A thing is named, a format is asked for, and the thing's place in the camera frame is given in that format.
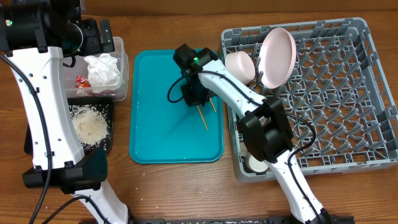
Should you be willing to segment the white napkin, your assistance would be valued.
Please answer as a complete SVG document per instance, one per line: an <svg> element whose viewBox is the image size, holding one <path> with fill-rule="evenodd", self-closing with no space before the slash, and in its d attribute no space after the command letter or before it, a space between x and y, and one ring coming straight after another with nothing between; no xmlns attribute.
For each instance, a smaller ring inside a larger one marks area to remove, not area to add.
<svg viewBox="0 0 398 224"><path fill-rule="evenodd" d="M84 60L88 63L88 83L93 88L93 93L117 89L121 79L117 58L104 53L99 57L87 56Z"/></svg>

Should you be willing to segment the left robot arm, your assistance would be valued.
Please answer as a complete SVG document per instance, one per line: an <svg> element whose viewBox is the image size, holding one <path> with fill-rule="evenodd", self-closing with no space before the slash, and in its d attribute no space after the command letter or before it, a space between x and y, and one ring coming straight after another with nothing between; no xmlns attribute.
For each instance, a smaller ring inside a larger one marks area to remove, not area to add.
<svg viewBox="0 0 398 224"><path fill-rule="evenodd" d="M50 187L80 201L98 223L132 223L108 180L102 149L85 151L62 83L64 58L114 50L107 20L81 17L80 1L13 1L1 8L1 59L19 86L32 138L28 188Z"/></svg>

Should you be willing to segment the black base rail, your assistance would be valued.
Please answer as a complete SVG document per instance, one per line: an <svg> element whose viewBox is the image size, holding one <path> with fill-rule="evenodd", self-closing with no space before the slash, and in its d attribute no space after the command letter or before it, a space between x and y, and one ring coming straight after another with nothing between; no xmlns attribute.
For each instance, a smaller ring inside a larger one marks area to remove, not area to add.
<svg viewBox="0 0 398 224"><path fill-rule="evenodd" d="M83 220L79 223L97 223L95 220ZM255 219L228 219L228 220L164 220L161 218L133 220L129 223L139 224L290 224L298 223L292 216L273 216ZM332 224L355 224L354 217L337 217L331 215Z"/></svg>

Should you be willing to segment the black tray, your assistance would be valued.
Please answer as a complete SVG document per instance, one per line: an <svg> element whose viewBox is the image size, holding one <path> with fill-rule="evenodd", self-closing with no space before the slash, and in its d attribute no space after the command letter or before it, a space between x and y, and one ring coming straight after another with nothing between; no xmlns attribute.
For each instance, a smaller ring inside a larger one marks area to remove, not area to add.
<svg viewBox="0 0 398 224"><path fill-rule="evenodd" d="M83 149L112 148L114 103L105 97L69 98L72 124Z"/></svg>

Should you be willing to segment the teal serving tray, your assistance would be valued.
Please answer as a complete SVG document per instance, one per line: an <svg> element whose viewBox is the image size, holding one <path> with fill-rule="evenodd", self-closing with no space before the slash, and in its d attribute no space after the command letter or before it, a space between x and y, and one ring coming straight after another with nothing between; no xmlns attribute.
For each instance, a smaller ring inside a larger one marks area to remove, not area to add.
<svg viewBox="0 0 398 224"><path fill-rule="evenodd" d="M217 161L224 151L223 102L219 97L201 107L178 101L182 92L172 83L181 76L173 50L146 50L134 61L129 138L131 158L140 164Z"/></svg>

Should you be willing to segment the rice pile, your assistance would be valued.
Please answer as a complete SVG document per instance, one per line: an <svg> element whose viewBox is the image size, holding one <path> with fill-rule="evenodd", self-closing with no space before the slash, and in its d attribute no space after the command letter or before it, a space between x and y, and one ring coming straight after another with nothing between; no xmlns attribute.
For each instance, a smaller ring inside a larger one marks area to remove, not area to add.
<svg viewBox="0 0 398 224"><path fill-rule="evenodd" d="M92 105L70 105L73 127L84 146L99 146L109 137L105 113Z"/></svg>

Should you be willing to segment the pink bowl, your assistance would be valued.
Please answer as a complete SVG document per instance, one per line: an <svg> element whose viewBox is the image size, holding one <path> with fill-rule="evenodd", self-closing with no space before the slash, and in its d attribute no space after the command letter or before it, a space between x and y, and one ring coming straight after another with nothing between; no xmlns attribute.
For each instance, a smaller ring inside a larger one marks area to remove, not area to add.
<svg viewBox="0 0 398 224"><path fill-rule="evenodd" d="M225 57L225 67L245 85L251 82L256 74L251 57L243 51L227 54Z"/></svg>

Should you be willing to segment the red snack wrapper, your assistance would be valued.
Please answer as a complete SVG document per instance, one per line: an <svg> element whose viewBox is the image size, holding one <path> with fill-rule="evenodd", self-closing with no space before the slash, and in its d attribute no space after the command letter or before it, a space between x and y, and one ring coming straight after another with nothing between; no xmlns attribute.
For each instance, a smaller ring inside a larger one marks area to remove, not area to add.
<svg viewBox="0 0 398 224"><path fill-rule="evenodd" d="M81 76L76 77L76 82L75 82L76 88L89 88L90 86L91 85L87 78Z"/></svg>

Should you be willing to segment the clear plastic bin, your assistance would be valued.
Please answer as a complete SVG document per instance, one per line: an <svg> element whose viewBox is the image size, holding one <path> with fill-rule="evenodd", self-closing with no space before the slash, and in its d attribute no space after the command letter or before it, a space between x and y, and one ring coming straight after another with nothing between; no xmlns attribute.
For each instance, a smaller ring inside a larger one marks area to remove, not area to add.
<svg viewBox="0 0 398 224"><path fill-rule="evenodd" d="M110 52L111 56L118 59L117 66L121 72L120 84L115 90L105 90L101 93L93 93L93 88L76 88L76 77L81 76L88 79L88 63L85 62L81 56L76 57L76 64L72 68L63 68L63 83L67 97L85 97L85 96L103 96L110 97L114 101L121 101L127 97L128 83L129 83L129 60L124 50L124 42L120 37L114 37L114 52Z"/></svg>

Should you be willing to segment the white plate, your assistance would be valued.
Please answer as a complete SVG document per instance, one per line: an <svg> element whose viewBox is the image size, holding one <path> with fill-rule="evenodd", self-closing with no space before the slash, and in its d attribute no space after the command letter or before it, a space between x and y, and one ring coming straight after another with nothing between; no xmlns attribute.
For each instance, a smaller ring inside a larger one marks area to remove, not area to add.
<svg viewBox="0 0 398 224"><path fill-rule="evenodd" d="M295 40L287 30L278 27L264 39L259 52L258 70L266 88L275 89L290 78L296 60Z"/></svg>

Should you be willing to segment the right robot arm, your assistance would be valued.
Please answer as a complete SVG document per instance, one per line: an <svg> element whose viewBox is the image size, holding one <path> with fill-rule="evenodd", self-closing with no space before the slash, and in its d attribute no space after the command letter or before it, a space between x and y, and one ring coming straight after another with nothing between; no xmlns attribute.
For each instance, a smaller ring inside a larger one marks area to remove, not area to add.
<svg viewBox="0 0 398 224"><path fill-rule="evenodd" d="M293 132L281 100L250 90L208 48L196 51L187 44L177 48L174 62L181 70L181 100L200 106L219 96L239 117L244 144L258 161L265 162L285 193L295 223L332 223L311 191L293 149Z"/></svg>

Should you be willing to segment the white cup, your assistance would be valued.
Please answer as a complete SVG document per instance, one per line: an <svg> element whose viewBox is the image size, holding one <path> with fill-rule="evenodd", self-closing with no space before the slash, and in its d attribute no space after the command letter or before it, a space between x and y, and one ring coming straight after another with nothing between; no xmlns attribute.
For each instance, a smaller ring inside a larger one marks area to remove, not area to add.
<svg viewBox="0 0 398 224"><path fill-rule="evenodd" d="M244 162L246 167L255 172L255 173L262 173L265 172L269 166L264 161L257 160L252 154L247 153Z"/></svg>

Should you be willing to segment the grey dish rack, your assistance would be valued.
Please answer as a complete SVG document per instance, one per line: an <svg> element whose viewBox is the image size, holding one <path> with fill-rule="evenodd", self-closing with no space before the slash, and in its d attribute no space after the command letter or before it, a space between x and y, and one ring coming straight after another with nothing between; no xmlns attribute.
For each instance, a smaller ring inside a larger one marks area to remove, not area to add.
<svg viewBox="0 0 398 224"><path fill-rule="evenodd" d="M271 90L285 109L313 121L317 133L292 122L297 155L306 175L387 169L397 164L397 106L366 21L359 17L284 24L297 47L295 68L287 83Z"/></svg>

